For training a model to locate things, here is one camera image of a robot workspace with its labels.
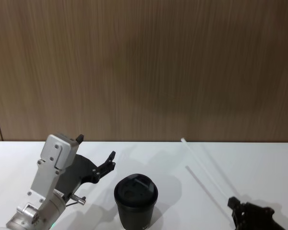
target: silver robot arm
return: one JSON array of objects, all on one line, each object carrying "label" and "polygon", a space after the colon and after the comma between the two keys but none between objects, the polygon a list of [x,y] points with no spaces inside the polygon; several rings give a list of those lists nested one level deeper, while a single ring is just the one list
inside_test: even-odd
[{"label": "silver robot arm", "polygon": [[89,159],[76,154],[83,138],[83,135],[76,140],[62,134],[48,136],[27,196],[6,224],[7,228],[0,230],[49,230],[65,210],[69,199],[85,204],[85,198],[79,198],[74,192],[81,184],[97,183],[114,170],[115,152],[104,164],[96,167]]}]

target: cup lid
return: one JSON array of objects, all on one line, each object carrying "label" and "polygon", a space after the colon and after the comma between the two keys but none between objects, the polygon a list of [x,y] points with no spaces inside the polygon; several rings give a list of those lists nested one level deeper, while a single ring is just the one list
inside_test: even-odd
[{"label": "cup lid", "polygon": [[155,204],[158,190],[149,177],[142,174],[132,174],[116,185],[114,197],[118,205],[146,207]]}]

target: white tabletop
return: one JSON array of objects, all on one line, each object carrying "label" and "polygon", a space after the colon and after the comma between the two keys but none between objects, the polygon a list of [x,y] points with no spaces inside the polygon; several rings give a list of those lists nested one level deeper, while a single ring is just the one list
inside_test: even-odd
[{"label": "white tabletop", "polygon": [[[0,142],[0,227],[31,186],[43,142]],[[227,200],[195,161],[199,157],[228,196],[269,206],[288,230],[288,143],[83,142],[78,150],[96,165],[116,151],[116,167],[98,184],[84,184],[84,206],[67,207],[53,230],[118,230],[115,185],[133,173],[158,187],[152,230],[234,229]]]}]

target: black coffee cup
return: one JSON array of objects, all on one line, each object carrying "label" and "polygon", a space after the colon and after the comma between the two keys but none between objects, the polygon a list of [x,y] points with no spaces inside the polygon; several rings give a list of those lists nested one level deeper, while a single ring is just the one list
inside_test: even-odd
[{"label": "black coffee cup", "polygon": [[149,227],[158,198],[157,187],[151,179],[142,174],[127,176],[116,185],[114,198],[126,230]]}]

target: black lid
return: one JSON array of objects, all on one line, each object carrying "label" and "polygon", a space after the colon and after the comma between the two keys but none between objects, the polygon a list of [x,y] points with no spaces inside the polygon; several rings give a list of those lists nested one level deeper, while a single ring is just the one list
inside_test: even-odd
[{"label": "black lid", "polygon": [[116,185],[114,197],[119,205],[147,207],[155,204],[158,190],[149,177],[142,174],[132,174]]}]

